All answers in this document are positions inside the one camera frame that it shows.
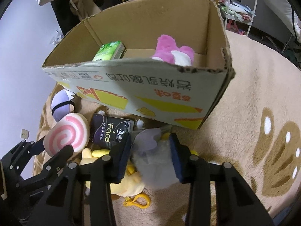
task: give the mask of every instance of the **wall socket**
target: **wall socket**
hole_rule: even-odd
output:
[[[28,139],[29,137],[29,131],[25,130],[25,129],[22,129],[21,131],[21,138],[22,139]]]

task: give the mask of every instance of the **beige rug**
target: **beige rug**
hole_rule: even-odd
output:
[[[273,217],[293,201],[301,181],[301,71],[274,50],[246,36],[229,31],[227,36],[235,78],[199,130],[173,130],[182,144],[205,160],[234,164]],[[47,99],[37,139],[55,125],[50,102],[61,89],[56,86]],[[76,107],[88,121],[100,109],[107,115],[140,118],[87,100],[81,100]],[[145,128],[161,125],[140,119]],[[34,175],[40,173],[48,159],[45,153],[35,158]],[[175,184],[159,191],[146,188],[145,193],[152,200],[148,209],[124,207],[123,198],[113,202],[117,225],[184,225],[189,185]],[[211,209],[215,225],[214,190]]]

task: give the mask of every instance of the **purple plush toy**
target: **purple plush toy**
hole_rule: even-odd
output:
[[[59,91],[52,99],[51,111],[56,122],[60,121],[65,115],[74,112],[75,93],[63,89]]]

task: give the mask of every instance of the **brown paw print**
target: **brown paw print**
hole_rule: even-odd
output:
[[[269,197],[283,195],[289,191],[299,172],[301,162],[300,129],[296,123],[287,121],[272,145],[273,136],[273,113],[270,109],[264,108],[260,134],[253,153],[253,164],[256,166],[265,158],[261,193]]]

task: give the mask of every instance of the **open cardboard box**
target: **open cardboard box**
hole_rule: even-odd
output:
[[[150,58],[162,34],[194,49],[192,67]],[[122,59],[90,62],[116,40],[127,49]],[[73,28],[43,70],[82,98],[191,129],[200,128],[235,74],[212,0],[134,0],[106,9]]]

